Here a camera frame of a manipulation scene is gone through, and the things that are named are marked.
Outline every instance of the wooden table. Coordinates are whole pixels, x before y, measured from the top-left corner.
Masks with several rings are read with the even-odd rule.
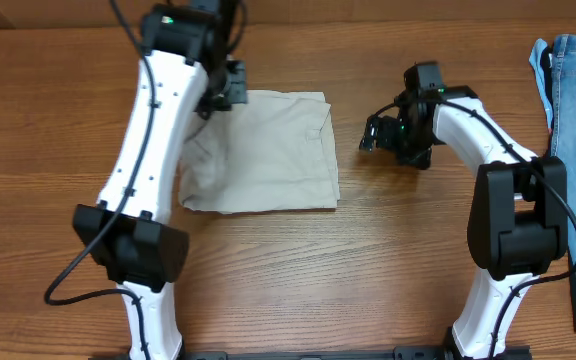
[[[474,264],[473,178],[447,147],[423,172],[357,150],[366,117],[437,60],[516,140],[543,153],[546,120],[528,56],[573,20],[251,26],[238,56],[251,89],[323,91],[332,104],[337,211],[220,216],[176,206],[191,234],[176,284],[192,351],[389,349],[439,344]],[[82,245],[70,226],[116,160],[137,58],[119,29],[0,31],[0,359],[83,359],[130,346],[118,297],[53,308],[43,292]],[[566,269],[553,263],[551,273]],[[58,297],[112,286],[86,259]],[[569,285],[532,289],[509,334],[537,359],[576,359]]]

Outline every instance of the wood grain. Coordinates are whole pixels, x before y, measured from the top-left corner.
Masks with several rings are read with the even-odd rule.
[[[127,19],[138,24],[161,0],[120,1]],[[566,0],[247,0],[251,24],[348,21],[482,20],[575,18],[576,2]],[[116,26],[108,1],[0,0],[15,28]]]
[[[446,147],[431,169],[357,151],[366,117],[415,61],[470,85],[516,140],[546,149],[528,65],[538,37],[572,20],[256,25],[237,54],[252,89],[324,91],[332,104],[342,200],[336,211],[220,216],[175,207],[191,234],[176,284],[190,350],[231,353],[389,349],[439,343],[466,301],[473,180]],[[137,59],[118,29],[0,31],[0,359],[84,359],[130,345],[118,298],[43,304],[82,246],[70,228],[116,160]],[[565,261],[551,272],[566,269]],[[58,297],[111,286],[86,259]],[[536,359],[576,359],[569,286],[531,290],[509,335]]]

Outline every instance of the cloth fold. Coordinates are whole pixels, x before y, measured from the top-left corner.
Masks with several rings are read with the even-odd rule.
[[[249,91],[248,104],[193,119],[179,202],[221,213],[336,208],[330,105],[323,93]]]
[[[535,71],[535,81],[539,96],[544,104],[548,128],[552,129],[552,49],[543,39],[537,39],[532,48],[528,62]]]

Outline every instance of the beige towel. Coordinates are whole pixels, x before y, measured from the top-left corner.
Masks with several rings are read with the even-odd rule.
[[[248,104],[190,126],[180,161],[183,206],[221,213],[337,207],[335,140],[323,93],[249,91]]]

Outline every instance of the beige cloth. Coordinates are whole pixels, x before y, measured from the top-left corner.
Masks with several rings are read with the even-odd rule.
[[[179,202],[221,213],[336,208],[330,105],[323,93],[249,91],[248,104],[193,119]]]

